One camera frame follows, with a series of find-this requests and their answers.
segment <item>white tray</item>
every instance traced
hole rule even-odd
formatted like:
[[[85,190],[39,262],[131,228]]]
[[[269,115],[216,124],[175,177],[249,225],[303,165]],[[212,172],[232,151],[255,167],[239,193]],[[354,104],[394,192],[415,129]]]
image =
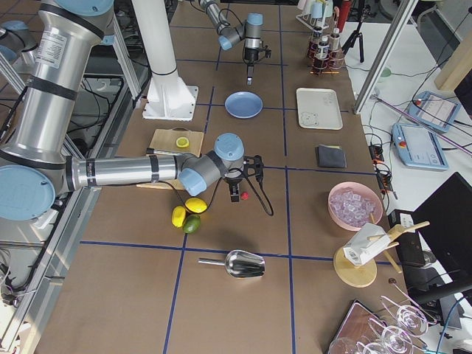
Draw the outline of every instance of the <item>white tray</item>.
[[[327,88],[298,88],[296,90],[298,123],[307,129],[342,128],[338,97]]]

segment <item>warning label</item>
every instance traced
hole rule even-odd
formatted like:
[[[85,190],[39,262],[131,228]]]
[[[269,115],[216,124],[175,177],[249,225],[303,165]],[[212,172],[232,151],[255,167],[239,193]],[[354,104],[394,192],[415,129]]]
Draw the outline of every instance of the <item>warning label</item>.
[[[39,43],[36,63],[46,64],[53,68],[59,68],[64,48],[66,48],[67,38],[50,31],[44,31]]]

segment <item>blue cable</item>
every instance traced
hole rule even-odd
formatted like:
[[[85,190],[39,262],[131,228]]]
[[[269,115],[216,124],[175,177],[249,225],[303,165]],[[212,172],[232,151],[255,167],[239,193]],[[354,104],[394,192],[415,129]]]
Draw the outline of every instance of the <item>blue cable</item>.
[[[443,342],[443,338],[444,338],[444,335],[445,335],[445,330],[448,328],[449,320],[450,320],[451,317],[452,317],[452,313],[454,312],[454,309],[457,307],[457,305],[459,304],[459,302],[461,302],[463,299],[465,299],[465,296],[463,296],[463,297],[461,297],[460,299],[458,299],[458,300],[454,303],[454,305],[452,305],[452,308],[449,310],[448,317],[447,317],[446,320],[445,320],[444,328],[442,329],[442,332],[441,332],[440,341],[437,343],[436,354],[439,354],[439,352],[440,352],[441,343]]]

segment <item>pink bowl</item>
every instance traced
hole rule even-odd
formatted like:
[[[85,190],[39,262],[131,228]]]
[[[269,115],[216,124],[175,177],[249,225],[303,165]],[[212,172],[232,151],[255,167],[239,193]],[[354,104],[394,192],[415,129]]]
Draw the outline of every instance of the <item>pink bowl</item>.
[[[359,194],[363,198],[370,199],[375,204],[373,215],[374,215],[375,223],[378,223],[382,218],[382,214],[384,213],[382,201],[380,200],[378,195],[375,194],[375,192],[371,190],[369,187],[366,187],[363,184],[356,183],[356,182],[342,182],[334,186],[332,190],[330,191],[330,194],[327,197],[327,210],[330,213],[330,216],[334,220],[334,222],[337,223],[343,229],[346,229],[349,231],[359,231],[361,229],[360,227],[352,226],[352,225],[349,225],[348,223],[345,223],[335,214],[334,210],[331,208],[331,204],[330,204],[331,196],[347,188],[350,188],[351,190],[353,190],[355,194]]]

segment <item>metal scoop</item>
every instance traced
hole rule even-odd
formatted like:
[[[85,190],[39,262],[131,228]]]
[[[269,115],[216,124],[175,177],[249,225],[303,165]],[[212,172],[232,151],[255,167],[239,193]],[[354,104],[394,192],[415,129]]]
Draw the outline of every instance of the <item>metal scoop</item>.
[[[266,270],[266,262],[261,256],[240,249],[229,252],[224,261],[198,258],[198,262],[225,266],[228,274],[235,278],[261,277]]]

